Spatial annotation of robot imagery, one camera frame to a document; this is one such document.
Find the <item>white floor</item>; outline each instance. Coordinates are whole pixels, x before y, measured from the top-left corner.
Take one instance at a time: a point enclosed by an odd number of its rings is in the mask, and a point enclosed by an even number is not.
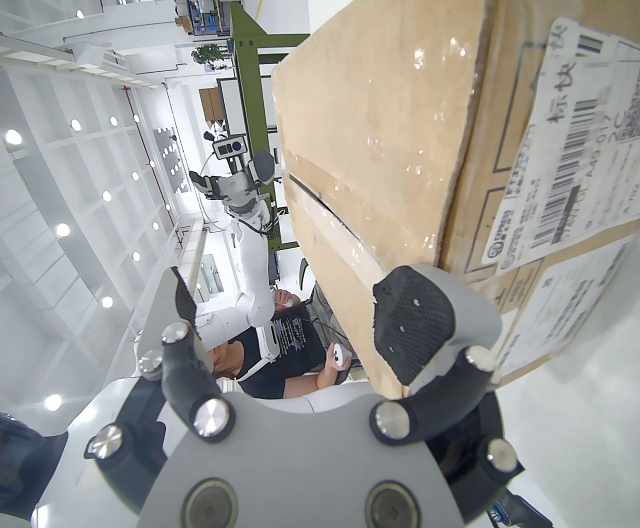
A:
[[[639,263],[636,243],[571,346],[498,391],[507,438],[572,528],[640,525]]]

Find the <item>potted plant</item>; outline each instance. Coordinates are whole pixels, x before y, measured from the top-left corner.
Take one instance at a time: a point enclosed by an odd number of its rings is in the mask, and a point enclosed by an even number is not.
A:
[[[214,65],[215,61],[221,61],[228,58],[228,54],[224,53],[216,44],[207,44],[204,46],[198,46],[191,52],[191,57],[198,64],[204,64],[208,66]]]

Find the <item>white ceiling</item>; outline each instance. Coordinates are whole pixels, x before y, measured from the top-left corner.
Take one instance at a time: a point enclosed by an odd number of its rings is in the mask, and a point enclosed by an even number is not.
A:
[[[0,31],[67,18],[83,7],[91,13],[96,4],[1,0]],[[12,67],[0,68],[0,93],[0,410],[53,434],[106,381],[131,373],[128,354],[113,360],[140,330],[143,317],[134,311],[141,315],[152,277],[175,258],[177,211],[135,90]],[[8,129],[22,144],[5,142]],[[70,234],[58,237],[63,222]],[[113,298],[111,308],[101,305],[105,296]],[[63,400],[55,412],[43,404],[50,394]]]

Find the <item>person's hand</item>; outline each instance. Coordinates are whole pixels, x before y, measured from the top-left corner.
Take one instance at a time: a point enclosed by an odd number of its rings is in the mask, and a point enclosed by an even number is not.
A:
[[[335,362],[335,358],[333,357],[333,345],[335,343],[331,343],[329,345],[329,348],[326,351],[326,362],[324,363],[324,368],[326,369],[333,369],[335,371],[346,371],[349,370],[349,367],[351,366],[351,358],[346,358],[344,365],[338,365]]]
[[[276,290],[276,311],[281,312],[282,310],[287,310],[293,306],[293,295],[289,293],[287,290]]]

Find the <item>green metal frame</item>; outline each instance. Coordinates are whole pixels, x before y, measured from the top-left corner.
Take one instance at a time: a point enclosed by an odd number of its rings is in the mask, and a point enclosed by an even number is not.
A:
[[[296,47],[308,37],[308,34],[267,35],[258,23],[242,9],[240,4],[232,3],[230,7],[234,62],[244,111],[249,153],[253,156],[261,148],[269,150],[260,64],[276,64],[286,57],[286,53],[258,55],[258,48]],[[274,211],[284,209],[277,206],[273,183],[261,188],[260,192],[269,193],[271,203],[275,204]],[[298,247],[297,242],[282,243],[279,225],[275,225],[271,229],[268,240],[269,253]]]

